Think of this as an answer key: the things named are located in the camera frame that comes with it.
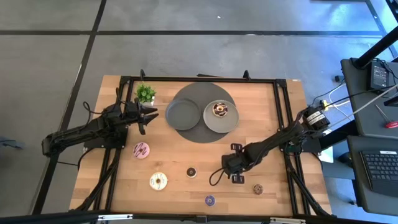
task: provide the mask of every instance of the glazed donut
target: glazed donut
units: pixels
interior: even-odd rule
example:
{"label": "glazed donut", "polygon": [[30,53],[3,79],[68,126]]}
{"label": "glazed donut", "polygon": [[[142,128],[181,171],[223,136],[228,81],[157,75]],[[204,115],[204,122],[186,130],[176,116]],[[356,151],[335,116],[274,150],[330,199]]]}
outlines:
{"label": "glazed donut", "polygon": [[225,103],[216,103],[213,105],[213,114],[219,118],[224,117],[228,113],[228,107]]}

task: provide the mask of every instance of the concrete floor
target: concrete floor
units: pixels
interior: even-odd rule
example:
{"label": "concrete floor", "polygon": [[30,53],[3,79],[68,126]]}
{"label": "concrete floor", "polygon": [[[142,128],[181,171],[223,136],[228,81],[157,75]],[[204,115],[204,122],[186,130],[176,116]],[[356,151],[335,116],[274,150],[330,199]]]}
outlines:
{"label": "concrete floor", "polygon": [[[397,23],[384,1],[372,1],[387,31]],[[91,29],[100,0],[2,0],[0,29]],[[363,2],[339,1],[108,1],[100,30],[377,30]],[[60,123],[78,72],[87,36],[0,35],[0,135],[26,144],[0,148],[0,217],[29,213],[45,163],[41,140]],[[340,60],[358,57],[379,38],[304,36],[98,36],[88,62],[70,127],[86,121],[83,101],[95,105],[103,75],[195,76],[197,73],[303,80],[308,102],[336,86]],[[380,58],[391,60],[387,50]],[[345,88],[332,98],[347,95]],[[349,105],[342,106],[345,113]],[[331,122],[344,116],[328,111]],[[76,163],[82,146],[60,161]],[[59,164],[45,213],[68,210],[76,167]],[[366,213],[350,180],[326,178],[333,213],[341,218],[398,222]],[[343,198],[336,192],[346,192]]]}

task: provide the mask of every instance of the white pot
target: white pot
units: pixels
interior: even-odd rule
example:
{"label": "white pot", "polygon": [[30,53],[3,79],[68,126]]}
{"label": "white pot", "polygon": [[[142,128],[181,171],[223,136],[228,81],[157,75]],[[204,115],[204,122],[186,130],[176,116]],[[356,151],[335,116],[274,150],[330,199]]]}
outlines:
{"label": "white pot", "polygon": [[152,102],[141,103],[143,106],[154,106],[155,96],[152,97]]}

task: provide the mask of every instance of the wooden table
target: wooden table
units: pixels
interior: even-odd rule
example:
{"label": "wooden table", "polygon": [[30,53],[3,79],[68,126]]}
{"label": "wooden table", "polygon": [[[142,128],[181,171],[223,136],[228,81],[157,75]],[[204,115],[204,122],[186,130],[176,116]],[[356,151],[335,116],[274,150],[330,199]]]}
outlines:
{"label": "wooden table", "polygon": [[[115,88],[120,76],[103,77],[95,111],[102,111],[115,102]],[[302,83],[287,80],[293,115],[306,107]],[[133,91],[140,82],[134,82]],[[234,99],[239,111],[238,127],[224,138],[213,143],[200,144],[188,141],[172,129],[165,120],[165,109],[175,94],[189,82],[145,82],[155,88],[154,107],[159,116],[146,127],[146,135],[140,135],[138,127],[129,128],[126,147],[122,150],[111,210],[126,213],[174,213],[208,215],[264,215],[290,216],[289,188],[283,155],[271,150],[262,163],[245,173],[246,183],[232,184],[223,177],[212,187],[208,183],[212,172],[221,167],[221,156],[231,154],[232,142],[242,145],[262,141],[278,128],[274,92],[271,84],[215,83],[224,88]],[[284,121],[287,117],[282,90],[280,100]],[[150,154],[138,160],[132,154],[134,145],[144,141],[150,146]],[[70,208],[76,208],[93,190],[100,175],[104,149],[94,149],[81,162]],[[325,181],[317,158],[303,153],[302,167],[305,183],[317,202],[331,212]],[[186,175],[189,167],[195,167],[197,176]],[[149,178],[155,172],[166,174],[169,182],[165,189],[155,191],[149,186]],[[264,187],[262,195],[252,192],[254,184]],[[102,196],[104,208],[107,187]],[[216,205],[208,207],[205,197],[214,195]],[[303,213],[300,191],[296,186],[298,210]]]}

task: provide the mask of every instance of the keyboard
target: keyboard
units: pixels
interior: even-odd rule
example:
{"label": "keyboard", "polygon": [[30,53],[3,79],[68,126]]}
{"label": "keyboard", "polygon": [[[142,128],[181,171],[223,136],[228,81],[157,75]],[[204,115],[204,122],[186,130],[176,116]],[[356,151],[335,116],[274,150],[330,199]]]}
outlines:
{"label": "keyboard", "polygon": [[361,157],[371,190],[398,197],[398,152],[362,151]]}

